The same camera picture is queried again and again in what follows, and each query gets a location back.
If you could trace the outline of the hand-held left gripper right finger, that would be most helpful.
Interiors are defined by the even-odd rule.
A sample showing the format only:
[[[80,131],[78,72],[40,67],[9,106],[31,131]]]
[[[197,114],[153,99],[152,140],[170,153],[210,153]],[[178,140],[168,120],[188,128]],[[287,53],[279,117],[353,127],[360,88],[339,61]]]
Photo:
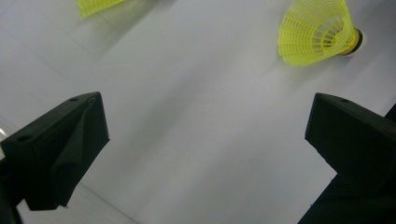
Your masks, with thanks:
[[[317,93],[305,139],[363,199],[396,200],[396,105],[382,117]]]

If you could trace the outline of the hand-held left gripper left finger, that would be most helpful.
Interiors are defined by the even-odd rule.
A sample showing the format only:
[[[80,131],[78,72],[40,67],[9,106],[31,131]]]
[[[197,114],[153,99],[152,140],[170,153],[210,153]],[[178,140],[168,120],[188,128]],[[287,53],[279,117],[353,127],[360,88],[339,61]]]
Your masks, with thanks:
[[[100,92],[72,97],[2,142],[12,205],[33,211],[67,206],[95,158],[109,141]]]

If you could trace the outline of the yellow plastic shuttlecock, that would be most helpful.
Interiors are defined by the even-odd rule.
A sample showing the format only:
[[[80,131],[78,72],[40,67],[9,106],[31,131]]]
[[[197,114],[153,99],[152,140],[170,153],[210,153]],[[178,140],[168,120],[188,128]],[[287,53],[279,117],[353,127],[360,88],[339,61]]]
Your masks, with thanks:
[[[124,0],[76,0],[76,3],[80,17],[85,19],[92,14],[113,7],[123,1]]]
[[[364,41],[346,0],[294,0],[279,25],[277,51],[285,63],[302,66],[353,55]]]

